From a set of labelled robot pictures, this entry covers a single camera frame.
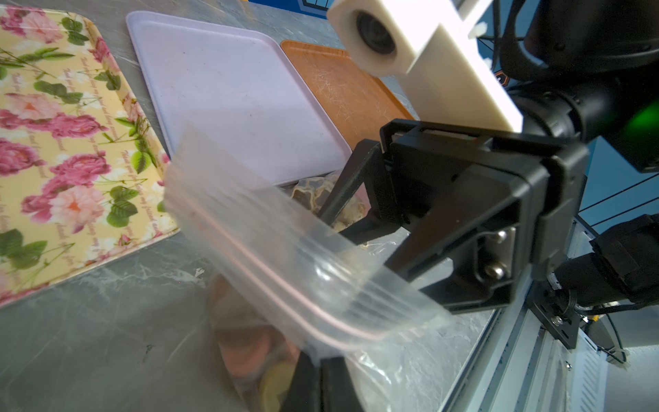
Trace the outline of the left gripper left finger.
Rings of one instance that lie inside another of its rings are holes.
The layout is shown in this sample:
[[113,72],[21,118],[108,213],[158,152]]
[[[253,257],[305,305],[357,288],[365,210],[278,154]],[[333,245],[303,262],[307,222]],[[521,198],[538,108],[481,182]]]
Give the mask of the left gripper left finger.
[[321,412],[321,367],[305,352],[295,367],[291,386],[281,412]]

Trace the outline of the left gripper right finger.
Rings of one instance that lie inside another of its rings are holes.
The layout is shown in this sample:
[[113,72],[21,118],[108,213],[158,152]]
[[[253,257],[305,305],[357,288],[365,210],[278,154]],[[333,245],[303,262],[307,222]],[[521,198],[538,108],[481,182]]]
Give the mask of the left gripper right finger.
[[321,362],[322,412],[363,412],[344,357]]

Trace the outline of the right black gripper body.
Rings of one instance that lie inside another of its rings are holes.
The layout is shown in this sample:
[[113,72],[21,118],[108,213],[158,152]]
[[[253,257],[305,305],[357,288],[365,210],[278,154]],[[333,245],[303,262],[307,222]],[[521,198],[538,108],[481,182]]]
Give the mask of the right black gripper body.
[[520,180],[514,251],[520,273],[512,281],[451,281],[423,291],[453,313],[510,304],[525,271],[543,280],[564,260],[590,157],[577,140],[396,119],[380,131],[403,226],[420,220],[463,174]]

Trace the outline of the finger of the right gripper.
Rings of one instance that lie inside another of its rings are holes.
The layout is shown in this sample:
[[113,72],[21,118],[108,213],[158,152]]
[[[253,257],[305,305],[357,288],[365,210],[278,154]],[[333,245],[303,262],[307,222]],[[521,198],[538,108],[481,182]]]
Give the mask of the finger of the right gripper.
[[414,281],[446,258],[451,281],[512,281],[520,273],[520,180],[463,174],[438,197],[409,235],[375,272],[378,281]]
[[331,225],[363,185],[371,206],[369,213],[380,221],[382,216],[378,194],[383,178],[384,160],[380,143],[362,140],[355,147],[317,217]]

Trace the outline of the ziploc bag ring cookies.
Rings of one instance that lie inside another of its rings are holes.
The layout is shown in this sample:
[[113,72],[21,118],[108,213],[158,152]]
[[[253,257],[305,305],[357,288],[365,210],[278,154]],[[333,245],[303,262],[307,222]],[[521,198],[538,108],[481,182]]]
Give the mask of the ziploc bag ring cookies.
[[173,154],[165,205],[214,264],[210,319],[250,411],[280,411],[300,353],[344,357],[364,411],[411,411],[411,343],[451,324],[443,307],[207,139]]

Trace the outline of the ziploc bag mixed cookies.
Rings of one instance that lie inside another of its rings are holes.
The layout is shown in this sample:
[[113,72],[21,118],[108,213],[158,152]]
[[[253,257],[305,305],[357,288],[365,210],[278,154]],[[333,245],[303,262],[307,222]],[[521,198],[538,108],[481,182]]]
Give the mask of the ziploc bag mixed cookies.
[[[291,199],[317,215],[334,189],[340,173],[335,171],[324,176],[300,180],[292,190]],[[353,195],[331,224],[336,232],[341,232],[367,216],[366,204]]]

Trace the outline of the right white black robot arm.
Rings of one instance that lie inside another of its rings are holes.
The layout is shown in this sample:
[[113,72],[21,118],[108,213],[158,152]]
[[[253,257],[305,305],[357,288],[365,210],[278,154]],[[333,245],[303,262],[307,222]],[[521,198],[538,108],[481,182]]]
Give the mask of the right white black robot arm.
[[657,216],[618,225],[571,263],[563,250],[583,196],[588,144],[609,143],[638,171],[658,168],[658,4],[338,1],[328,20],[353,61],[396,77],[418,114],[359,142],[319,212],[332,223],[364,186],[371,209],[343,231],[357,244],[408,238],[386,266],[450,312],[510,304],[530,268],[555,274],[559,310],[585,316],[658,301]]

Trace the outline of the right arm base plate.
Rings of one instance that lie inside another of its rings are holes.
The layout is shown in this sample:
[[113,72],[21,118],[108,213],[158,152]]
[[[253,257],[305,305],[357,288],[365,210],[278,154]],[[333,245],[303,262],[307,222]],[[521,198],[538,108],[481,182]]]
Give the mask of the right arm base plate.
[[533,281],[525,303],[554,339],[567,350],[576,348],[581,317],[574,291],[555,290],[549,283]]

